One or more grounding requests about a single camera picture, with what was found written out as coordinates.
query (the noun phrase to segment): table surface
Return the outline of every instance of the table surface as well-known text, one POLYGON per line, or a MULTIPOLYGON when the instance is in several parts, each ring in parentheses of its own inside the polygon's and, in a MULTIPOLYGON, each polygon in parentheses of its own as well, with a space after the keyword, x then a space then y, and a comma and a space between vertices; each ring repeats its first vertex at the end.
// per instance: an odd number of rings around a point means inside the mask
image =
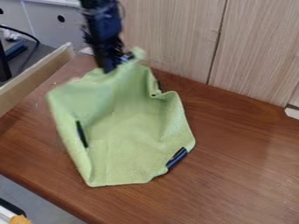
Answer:
POLYGON ((95 67, 79 56, 0 119, 0 172, 88 223, 299 223, 299 121, 283 109, 154 70, 178 91, 197 146, 144 185, 88 187, 45 94, 95 67))

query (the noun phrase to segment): white panel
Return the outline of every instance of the white panel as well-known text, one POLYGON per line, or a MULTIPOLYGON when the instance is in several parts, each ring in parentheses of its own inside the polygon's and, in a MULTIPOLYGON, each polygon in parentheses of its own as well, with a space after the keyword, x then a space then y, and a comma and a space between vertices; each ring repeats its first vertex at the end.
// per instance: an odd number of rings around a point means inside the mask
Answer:
POLYGON ((0 0, 0 9, 3 11, 0 14, 0 24, 32 33, 21 0, 0 0))
POLYGON ((48 46, 59 47, 72 42, 75 49, 83 46, 80 26, 83 21, 79 9, 48 3, 24 2, 34 33, 48 46))

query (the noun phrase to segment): wooden cabinet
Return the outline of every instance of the wooden cabinet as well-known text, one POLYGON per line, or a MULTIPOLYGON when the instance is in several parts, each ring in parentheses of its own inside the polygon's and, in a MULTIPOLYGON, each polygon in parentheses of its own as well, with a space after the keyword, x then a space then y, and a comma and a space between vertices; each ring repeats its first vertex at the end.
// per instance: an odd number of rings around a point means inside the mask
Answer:
POLYGON ((299 81, 299 1, 228 0, 209 84, 285 106, 299 81))
POLYGON ((121 0, 124 39, 149 64, 206 83, 225 0, 121 0))

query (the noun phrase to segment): black cable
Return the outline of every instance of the black cable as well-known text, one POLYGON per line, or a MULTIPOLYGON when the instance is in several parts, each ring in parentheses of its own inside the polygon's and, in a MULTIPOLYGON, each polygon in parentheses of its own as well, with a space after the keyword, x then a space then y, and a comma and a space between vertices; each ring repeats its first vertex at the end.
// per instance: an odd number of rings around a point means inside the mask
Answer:
POLYGON ((10 31, 13 31, 13 32, 18 32, 18 33, 23 34, 23 35, 25 35, 27 37, 30 37, 31 39, 34 39, 35 41, 37 41, 38 44, 40 43, 39 40, 36 37, 32 36, 31 34, 29 34, 27 32, 20 31, 20 30, 17 30, 15 28, 11 28, 9 26, 2 25, 2 24, 0 24, 0 28, 3 28, 5 30, 10 30, 10 31))

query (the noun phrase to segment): cabinet door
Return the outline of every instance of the cabinet door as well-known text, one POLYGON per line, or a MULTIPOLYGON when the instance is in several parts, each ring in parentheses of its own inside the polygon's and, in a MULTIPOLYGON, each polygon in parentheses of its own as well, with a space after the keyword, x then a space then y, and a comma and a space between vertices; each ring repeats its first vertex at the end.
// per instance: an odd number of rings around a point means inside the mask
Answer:
POLYGON ((121 0, 124 39, 153 67, 206 82, 225 0, 121 0))
POLYGON ((209 84, 285 106, 299 81, 298 49, 298 0, 228 0, 209 84))
POLYGON ((0 24, 11 26, 23 32, 32 33, 21 0, 0 0, 0 24))

